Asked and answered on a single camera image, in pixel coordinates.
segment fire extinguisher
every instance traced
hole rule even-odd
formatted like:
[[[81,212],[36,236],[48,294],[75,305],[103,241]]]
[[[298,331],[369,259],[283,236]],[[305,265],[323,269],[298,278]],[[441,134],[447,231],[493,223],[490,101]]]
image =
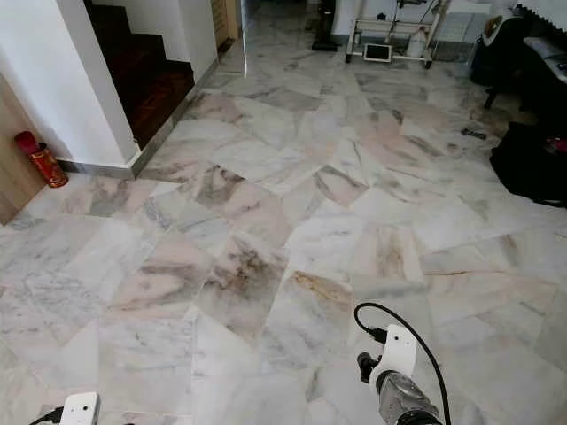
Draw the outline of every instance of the fire extinguisher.
[[[69,179],[45,143],[38,143],[29,131],[19,133],[14,140],[39,170],[48,186],[51,188],[65,186]]]

